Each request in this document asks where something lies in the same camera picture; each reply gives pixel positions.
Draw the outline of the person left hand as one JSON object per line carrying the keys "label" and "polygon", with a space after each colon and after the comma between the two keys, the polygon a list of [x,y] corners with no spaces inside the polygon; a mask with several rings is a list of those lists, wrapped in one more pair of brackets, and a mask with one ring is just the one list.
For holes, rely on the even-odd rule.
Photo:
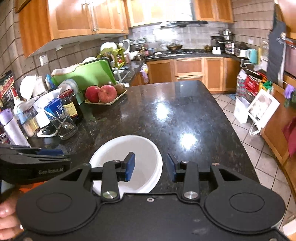
{"label": "person left hand", "polygon": [[1,240],[10,240],[23,231],[16,215],[17,200],[18,196],[14,194],[1,203]]}

